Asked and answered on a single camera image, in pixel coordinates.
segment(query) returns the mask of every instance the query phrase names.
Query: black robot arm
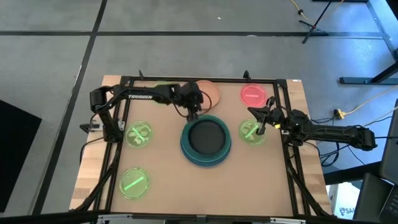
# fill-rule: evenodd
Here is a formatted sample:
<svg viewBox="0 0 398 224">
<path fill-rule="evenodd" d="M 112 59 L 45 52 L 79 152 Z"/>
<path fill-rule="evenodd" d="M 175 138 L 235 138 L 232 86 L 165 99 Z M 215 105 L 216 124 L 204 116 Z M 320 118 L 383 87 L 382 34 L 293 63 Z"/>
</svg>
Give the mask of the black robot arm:
<svg viewBox="0 0 398 224">
<path fill-rule="evenodd" d="M 316 125 L 308 116 L 299 110 L 288 112 L 285 117 L 282 108 L 271 109 L 275 98 L 267 100 L 263 108 L 248 108 L 258 122 L 262 123 L 257 130 L 258 135 L 265 133 L 265 124 L 288 132 L 287 142 L 293 146 L 302 146 L 305 141 L 317 140 L 346 143 L 364 151 L 370 151 L 377 147 L 374 133 L 362 126 L 327 126 Z"/>
<path fill-rule="evenodd" d="M 106 99 L 106 93 L 113 93 L 113 97 Z M 198 118 L 197 112 L 201 110 L 200 103 L 203 96 L 195 82 L 188 82 L 183 86 L 179 84 L 158 85 L 156 87 L 128 87 L 124 85 L 102 86 L 90 92 L 90 108 L 99 115 L 103 122 L 104 141 L 119 142 L 122 132 L 118 123 L 112 119 L 109 110 L 119 101 L 124 99 L 154 100 L 162 104 L 174 104 L 188 110 L 187 120 Z"/>
</svg>

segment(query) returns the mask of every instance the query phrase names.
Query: tripod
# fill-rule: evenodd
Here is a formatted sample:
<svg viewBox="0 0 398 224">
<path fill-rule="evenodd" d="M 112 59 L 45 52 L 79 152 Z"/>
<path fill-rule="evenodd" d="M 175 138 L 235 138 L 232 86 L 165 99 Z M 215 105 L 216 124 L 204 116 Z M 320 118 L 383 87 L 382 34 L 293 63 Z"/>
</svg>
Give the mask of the tripod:
<svg viewBox="0 0 398 224">
<path fill-rule="evenodd" d="M 323 10 L 322 14 L 319 16 L 319 18 L 317 19 L 317 21 L 315 22 L 314 25 L 309 24 L 309 23 L 307 23 L 307 22 L 304 22 L 304 21 L 302 21 L 302 20 L 299 20 L 299 21 L 298 21 L 298 22 L 300 22 L 300 23 L 302 23 L 302 24 L 307 25 L 307 26 L 310 28 L 310 31 L 307 33 L 307 35 L 305 36 L 304 40 L 302 41 L 303 44 L 305 44 L 305 43 L 307 42 L 308 38 L 310 38 L 311 35 L 317 36 L 317 37 L 323 37 L 323 36 L 328 36 L 328 35 L 329 35 L 328 32 L 326 32 L 326 31 L 324 31 L 324 30 L 321 30 L 321 29 L 318 29 L 318 28 L 317 28 L 317 25 L 318 25 L 319 21 L 321 20 L 322 16 L 325 14 L 326 10 L 328 10 L 328 8 L 329 8 L 331 2 L 332 2 L 332 0 L 329 1 L 328 5 L 327 5 L 326 8 Z"/>
</svg>

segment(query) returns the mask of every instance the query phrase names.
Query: green petri dish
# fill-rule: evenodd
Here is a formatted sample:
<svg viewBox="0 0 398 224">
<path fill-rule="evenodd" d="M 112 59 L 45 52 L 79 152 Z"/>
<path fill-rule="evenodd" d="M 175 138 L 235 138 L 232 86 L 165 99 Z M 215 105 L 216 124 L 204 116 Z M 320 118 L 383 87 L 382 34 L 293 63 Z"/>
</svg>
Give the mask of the green petri dish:
<svg viewBox="0 0 398 224">
<path fill-rule="evenodd" d="M 129 125 L 125 138 L 127 143 L 135 148 L 146 146 L 152 139 L 152 128 L 145 121 L 136 121 Z"/>
<path fill-rule="evenodd" d="M 119 183 L 122 196 L 128 199 L 137 199 L 145 195 L 149 188 L 148 175 L 141 168 L 133 168 L 122 174 Z"/>
<path fill-rule="evenodd" d="M 266 135 L 257 135 L 256 131 L 260 127 L 260 123 L 253 119 L 247 119 L 241 123 L 239 126 L 239 135 L 244 142 L 257 146 L 264 142 Z"/>
</svg>

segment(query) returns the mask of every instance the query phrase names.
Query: gray floor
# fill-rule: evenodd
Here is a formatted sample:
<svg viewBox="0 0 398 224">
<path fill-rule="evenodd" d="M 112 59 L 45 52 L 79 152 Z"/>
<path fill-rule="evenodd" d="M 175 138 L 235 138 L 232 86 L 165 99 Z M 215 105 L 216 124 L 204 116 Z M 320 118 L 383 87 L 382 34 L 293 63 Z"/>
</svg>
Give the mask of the gray floor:
<svg viewBox="0 0 398 224">
<path fill-rule="evenodd" d="M 91 30 L 100 0 L 11 1 L 0 4 L 0 30 Z M 319 15 L 326 3 L 297 1 L 308 17 Z M 391 41 L 398 47 L 398 22 L 381 0 L 372 0 Z M 108 1 L 100 30 L 224 30 L 306 31 L 289 0 L 248 1 Z M 319 24 L 334 32 L 377 32 L 365 4 L 344 3 Z M 241 77 L 302 79 L 313 118 L 331 116 L 335 108 L 352 110 L 387 86 L 341 86 L 341 76 L 372 77 L 394 60 L 382 39 L 298 37 L 97 37 L 76 102 L 65 143 L 43 212 L 67 211 L 78 172 L 78 156 L 91 111 L 88 93 L 103 75 Z M 5 215 L 30 212 L 45 163 L 67 106 L 88 37 L 0 37 L 2 100 L 43 119 L 25 161 Z M 398 90 L 367 104 L 336 125 L 365 124 L 393 108 Z M 389 122 L 372 125 L 385 136 Z M 354 150 L 363 162 L 381 158 L 383 140 L 371 152 Z M 320 143 L 322 152 L 334 144 Z M 334 167 L 360 165 L 343 151 Z"/>
</svg>

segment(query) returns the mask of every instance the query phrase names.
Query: orange plate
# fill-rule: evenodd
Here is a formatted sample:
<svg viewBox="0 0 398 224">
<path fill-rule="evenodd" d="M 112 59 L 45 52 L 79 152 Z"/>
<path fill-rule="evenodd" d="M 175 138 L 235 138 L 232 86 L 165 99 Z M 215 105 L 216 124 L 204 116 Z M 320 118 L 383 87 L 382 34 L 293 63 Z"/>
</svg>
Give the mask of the orange plate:
<svg viewBox="0 0 398 224">
<path fill-rule="evenodd" d="M 220 100 L 220 91 L 218 90 L 217 85 L 214 84 L 213 82 L 207 81 L 207 80 L 197 81 L 197 84 L 201 91 L 204 91 L 205 93 L 207 93 L 207 95 L 210 96 L 211 107 L 216 106 L 216 104 Z M 206 95 L 204 95 L 204 94 L 202 94 L 202 95 L 203 95 L 203 103 L 201 104 L 201 107 L 202 107 L 202 109 L 208 109 L 210 107 L 210 100 L 208 99 L 208 97 Z"/>
</svg>

